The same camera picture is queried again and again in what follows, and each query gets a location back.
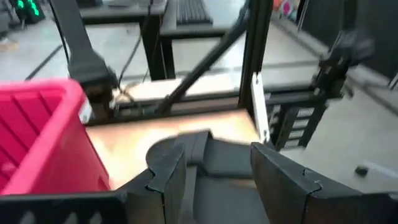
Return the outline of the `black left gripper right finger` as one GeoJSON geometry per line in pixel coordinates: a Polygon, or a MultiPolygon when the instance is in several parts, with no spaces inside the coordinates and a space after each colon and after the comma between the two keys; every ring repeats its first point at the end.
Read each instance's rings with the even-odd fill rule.
{"type": "Polygon", "coordinates": [[[274,150],[251,144],[251,167],[270,223],[397,224],[397,193],[362,193],[274,150]]]}

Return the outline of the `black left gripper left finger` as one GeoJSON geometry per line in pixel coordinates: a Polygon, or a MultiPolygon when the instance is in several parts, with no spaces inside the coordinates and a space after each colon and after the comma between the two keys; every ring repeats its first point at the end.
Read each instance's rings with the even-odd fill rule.
{"type": "Polygon", "coordinates": [[[127,192],[127,222],[178,223],[186,171],[185,149],[175,146],[124,184],[127,192]]]}

